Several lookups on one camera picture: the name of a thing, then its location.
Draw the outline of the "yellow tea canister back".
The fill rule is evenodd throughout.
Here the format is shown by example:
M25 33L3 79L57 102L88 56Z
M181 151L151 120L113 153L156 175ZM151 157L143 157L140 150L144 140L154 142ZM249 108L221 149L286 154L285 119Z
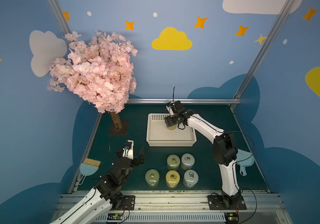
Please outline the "yellow tea canister back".
M168 129L168 130L171 130L171 131L172 131L172 130L175 130L175 129L177 129L177 125L167 127L167 129Z

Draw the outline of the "green tea canister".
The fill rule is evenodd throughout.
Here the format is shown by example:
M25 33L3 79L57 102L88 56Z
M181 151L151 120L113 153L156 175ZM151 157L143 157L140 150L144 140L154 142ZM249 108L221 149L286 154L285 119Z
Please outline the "green tea canister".
M159 184L160 174L155 169L150 169L145 174L145 180L149 187L155 188Z
M178 170L181 160L177 155L169 155L167 158L168 170Z

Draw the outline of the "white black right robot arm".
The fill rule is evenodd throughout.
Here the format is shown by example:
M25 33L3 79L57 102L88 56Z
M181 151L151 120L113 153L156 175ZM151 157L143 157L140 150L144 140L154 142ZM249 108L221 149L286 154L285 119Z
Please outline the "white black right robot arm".
M194 110L186 110L180 101L168 102L166 108L169 112L164 119L167 127L183 124L195 129L212 143L212 155L219 165L222 178L223 201L227 207L234 205L241 198L235 168L238 148L234 134L212 125Z

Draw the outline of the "blue tea canister front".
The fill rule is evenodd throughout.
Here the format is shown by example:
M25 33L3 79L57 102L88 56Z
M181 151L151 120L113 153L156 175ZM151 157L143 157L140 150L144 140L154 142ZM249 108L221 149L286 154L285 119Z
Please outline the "blue tea canister front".
M183 184L187 188L193 188L199 181L199 176L194 170L187 170L184 173Z

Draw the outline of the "yellow tea canister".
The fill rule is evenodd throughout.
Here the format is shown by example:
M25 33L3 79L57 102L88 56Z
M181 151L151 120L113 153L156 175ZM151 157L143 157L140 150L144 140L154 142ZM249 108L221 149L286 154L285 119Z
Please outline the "yellow tea canister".
M171 131L172 131L172 130L175 130L175 129L177 129L177 125L167 127L167 129L168 129L168 130L171 130Z
M170 170L166 174L166 185L173 189L178 186L180 182L180 175L177 171L175 170Z

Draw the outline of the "green tea canister front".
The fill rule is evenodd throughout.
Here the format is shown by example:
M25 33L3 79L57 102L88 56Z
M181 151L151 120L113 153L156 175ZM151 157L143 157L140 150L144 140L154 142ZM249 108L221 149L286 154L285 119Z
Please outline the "green tea canister front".
M150 169L145 174L145 180L149 187L155 188L159 184L160 174L155 169Z

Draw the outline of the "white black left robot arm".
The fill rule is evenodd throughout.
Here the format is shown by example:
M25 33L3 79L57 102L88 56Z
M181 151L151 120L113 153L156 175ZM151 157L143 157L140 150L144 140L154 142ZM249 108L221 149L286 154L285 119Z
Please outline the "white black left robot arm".
M123 147L118 152L121 153L119 159L110 171L100 178L82 200L53 221L53 224L90 224L100 215L121 205L121 187L127 182L134 167L144 163L144 148L140 150L139 156L133 155L133 147Z

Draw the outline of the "blue tea canister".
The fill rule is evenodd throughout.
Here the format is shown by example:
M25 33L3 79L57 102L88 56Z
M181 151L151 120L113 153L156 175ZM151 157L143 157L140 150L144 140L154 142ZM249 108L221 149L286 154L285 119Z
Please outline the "blue tea canister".
M184 173L183 184L187 188L193 188L199 181L199 176L194 170L187 170Z
M195 158L193 155L189 154L189 153L185 153L182 157L181 157L181 168L183 170L190 170L192 169L192 167L194 166L195 163Z

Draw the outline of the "green tea canister back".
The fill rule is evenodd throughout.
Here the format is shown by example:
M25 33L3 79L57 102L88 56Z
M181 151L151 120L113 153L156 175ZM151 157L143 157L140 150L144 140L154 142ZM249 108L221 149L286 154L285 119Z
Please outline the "green tea canister back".
M168 170L178 170L181 160L177 155L169 155L167 158Z

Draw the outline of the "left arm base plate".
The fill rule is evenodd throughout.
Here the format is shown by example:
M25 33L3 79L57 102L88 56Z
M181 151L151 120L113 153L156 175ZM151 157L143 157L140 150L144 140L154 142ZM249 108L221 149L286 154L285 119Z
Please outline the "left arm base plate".
M130 210L133 211L135 207L135 199L136 196L134 195L125 195L122 196L121 199L115 202L112 206L113 211L122 211L122 210Z

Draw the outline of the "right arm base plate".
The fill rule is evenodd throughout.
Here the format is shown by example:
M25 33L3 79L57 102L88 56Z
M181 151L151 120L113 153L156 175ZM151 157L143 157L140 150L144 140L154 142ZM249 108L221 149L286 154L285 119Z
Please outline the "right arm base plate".
M223 197L222 195L208 195L208 205L210 210L247 210L246 203L242 196L235 198Z

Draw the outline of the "blue tea canister back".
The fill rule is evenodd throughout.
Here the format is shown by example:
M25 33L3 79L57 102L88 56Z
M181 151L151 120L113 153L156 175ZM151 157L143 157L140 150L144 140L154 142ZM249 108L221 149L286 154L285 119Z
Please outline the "blue tea canister back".
M190 170L192 169L192 167L194 166L195 163L195 158L193 155L189 154L189 153L185 153L182 157L181 157L181 168L183 170Z

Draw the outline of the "yellow tea canister front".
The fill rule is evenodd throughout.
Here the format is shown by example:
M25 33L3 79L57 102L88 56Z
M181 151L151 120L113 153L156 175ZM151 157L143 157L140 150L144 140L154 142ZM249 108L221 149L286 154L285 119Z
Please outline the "yellow tea canister front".
M178 186L180 182L180 175L177 171L175 170L170 170L166 174L166 185L173 189Z

